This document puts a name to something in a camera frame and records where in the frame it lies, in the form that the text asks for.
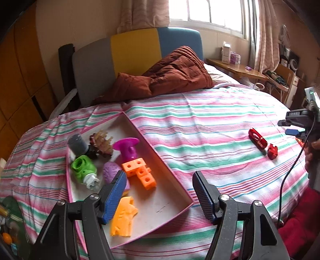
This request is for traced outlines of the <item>person's right hand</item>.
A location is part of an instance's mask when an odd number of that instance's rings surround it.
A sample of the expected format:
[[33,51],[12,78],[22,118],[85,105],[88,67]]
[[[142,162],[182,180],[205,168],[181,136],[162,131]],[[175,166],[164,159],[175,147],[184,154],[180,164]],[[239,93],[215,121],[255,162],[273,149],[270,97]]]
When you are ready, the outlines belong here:
[[314,142],[308,142],[306,147],[304,148],[305,153],[305,169],[308,172],[310,168],[310,164],[313,161],[313,152],[319,150],[320,148],[320,140]]

